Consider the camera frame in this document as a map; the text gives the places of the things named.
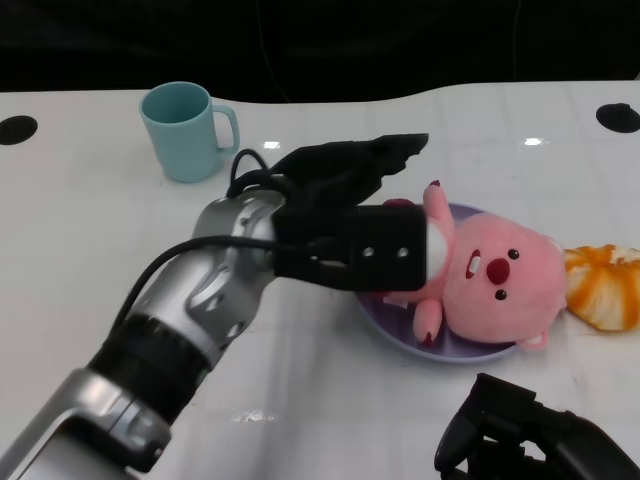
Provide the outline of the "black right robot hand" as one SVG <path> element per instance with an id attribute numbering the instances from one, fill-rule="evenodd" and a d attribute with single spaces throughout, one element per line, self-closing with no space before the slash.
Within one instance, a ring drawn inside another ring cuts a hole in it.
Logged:
<path id="1" fill-rule="evenodd" d="M 637 479 L 639 466 L 593 422 L 480 373 L 438 445 L 442 479 Z"/>

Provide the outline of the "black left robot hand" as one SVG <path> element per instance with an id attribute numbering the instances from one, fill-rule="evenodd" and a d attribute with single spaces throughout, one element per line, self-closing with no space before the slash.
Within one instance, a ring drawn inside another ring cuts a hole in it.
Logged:
<path id="1" fill-rule="evenodd" d="M 405 169 L 427 145 L 426 133 L 301 147 L 271 172 L 287 187 L 272 217 L 284 251 L 274 273 L 354 292 L 414 291 L 427 277 L 423 209 L 369 205 L 386 176 Z"/>

